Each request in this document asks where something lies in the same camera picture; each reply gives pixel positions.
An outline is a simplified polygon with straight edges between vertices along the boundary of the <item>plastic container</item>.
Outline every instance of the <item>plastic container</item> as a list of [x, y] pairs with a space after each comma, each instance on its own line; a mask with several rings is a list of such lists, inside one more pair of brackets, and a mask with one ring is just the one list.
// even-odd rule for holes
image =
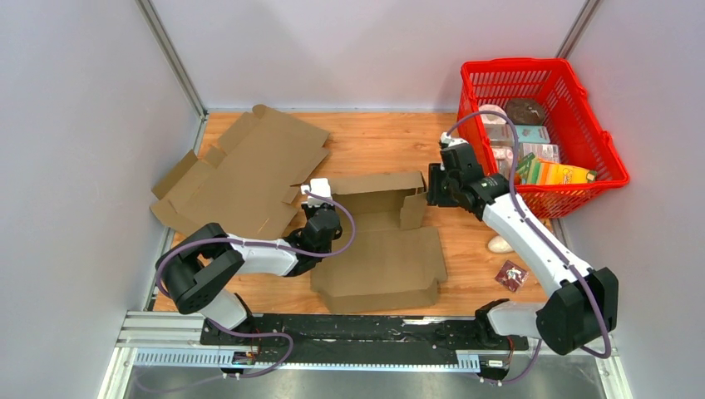
[[[597, 181], [584, 185], [518, 185], [531, 211], [539, 218], [561, 218], [607, 190], [629, 182], [629, 173], [612, 145], [612, 136], [600, 128], [570, 64], [563, 59], [506, 58], [466, 62], [458, 119], [483, 104], [504, 107], [516, 97], [529, 97], [546, 110], [544, 126], [551, 143], [560, 148], [564, 164], [597, 171]], [[458, 128], [475, 149], [487, 175], [497, 173], [490, 141], [481, 119]]]

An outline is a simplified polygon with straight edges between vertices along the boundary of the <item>cardboard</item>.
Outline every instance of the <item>cardboard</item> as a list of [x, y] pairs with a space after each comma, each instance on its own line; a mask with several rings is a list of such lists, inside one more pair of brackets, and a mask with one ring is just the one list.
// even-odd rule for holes
[[[344, 253], [311, 272], [311, 288], [332, 313], [416, 308], [436, 303], [438, 283], [446, 281], [441, 240], [434, 227], [422, 227], [426, 185], [421, 172], [328, 179], [333, 198], [350, 210], [357, 237]], [[350, 224], [340, 214], [343, 236]]]
[[298, 188], [328, 155], [329, 133], [255, 106], [211, 147], [191, 151], [152, 189], [150, 208], [166, 226], [189, 235], [210, 222], [251, 239], [278, 239], [297, 213]]

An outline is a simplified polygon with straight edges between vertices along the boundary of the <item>grey floor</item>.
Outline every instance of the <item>grey floor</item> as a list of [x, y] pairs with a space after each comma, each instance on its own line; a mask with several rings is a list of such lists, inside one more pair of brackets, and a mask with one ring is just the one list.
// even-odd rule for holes
[[[515, 357], [512, 373], [526, 357]], [[169, 389], [218, 375], [218, 370], [186, 367], [138, 367], [133, 371], [149, 388]], [[218, 380], [168, 395], [149, 394], [131, 384], [127, 398], [605, 398], [595, 360], [588, 356], [542, 356], [521, 382], [504, 387], [480, 384], [471, 376], [450, 372], [345, 372], [277, 370], [252, 380]]]

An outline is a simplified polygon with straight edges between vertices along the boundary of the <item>red packet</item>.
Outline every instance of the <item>red packet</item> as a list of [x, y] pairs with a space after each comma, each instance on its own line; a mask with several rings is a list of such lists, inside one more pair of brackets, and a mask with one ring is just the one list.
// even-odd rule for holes
[[507, 260], [500, 272], [495, 276], [495, 280], [512, 293], [515, 293], [524, 285], [527, 277], [529, 277], [529, 272], [517, 266], [514, 262]]

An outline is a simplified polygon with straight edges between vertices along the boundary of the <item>wooden surface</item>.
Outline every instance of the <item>wooden surface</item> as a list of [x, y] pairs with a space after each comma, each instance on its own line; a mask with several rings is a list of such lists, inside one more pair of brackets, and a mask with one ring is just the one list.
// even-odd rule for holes
[[[199, 156], [216, 144], [238, 116], [210, 115]], [[453, 124], [456, 114], [332, 112], [297, 113], [296, 117], [331, 132], [326, 143], [331, 154], [311, 177], [335, 177], [408, 170], [421, 170], [426, 175], [428, 164], [439, 161], [439, 135]], [[299, 212], [289, 230], [302, 226], [305, 220], [303, 212]], [[458, 208], [428, 207], [423, 223], [438, 228], [446, 257], [448, 280], [440, 286], [438, 303], [428, 308], [377, 314], [472, 315], [476, 308], [498, 298], [545, 301], [543, 289], [531, 272], [518, 293], [495, 281], [507, 259], [522, 267], [525, 264], [514, 253], [499, 255], [488, 251], [487, 242], [495, 233], [473, 215]], [[175, 244], [182, 239], [177, 237]], [[242, 296], [256, 313], [327, 313], [308, 285], [308, 274], [295, 278], [246, 274], [230, 280], [228, 289]], [[160, 295], [155, 310], [175, 310], [175, 306]]]

